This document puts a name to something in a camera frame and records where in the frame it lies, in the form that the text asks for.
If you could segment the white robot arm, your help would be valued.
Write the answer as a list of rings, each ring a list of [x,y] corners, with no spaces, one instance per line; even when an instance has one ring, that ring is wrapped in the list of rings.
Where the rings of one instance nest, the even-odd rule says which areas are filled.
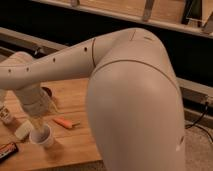
[[[129,28],[40,59],[18,52],[0,63],[0,89],[29,115],[45,111],[39,84],[87,77],[86,110],[107,171],[185,171],[181,91],[166,48]]]

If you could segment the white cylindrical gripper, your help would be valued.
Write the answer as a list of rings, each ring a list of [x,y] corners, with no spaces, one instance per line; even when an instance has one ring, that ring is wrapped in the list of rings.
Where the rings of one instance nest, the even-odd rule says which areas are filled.
[[[33,125],[40,133],[44,132],[44,120],[41,115],[48,111],[58,112],[58,108],[52,98],[41,88],[40,84],[34,84],[14,91],[25,113],[34,117]]]

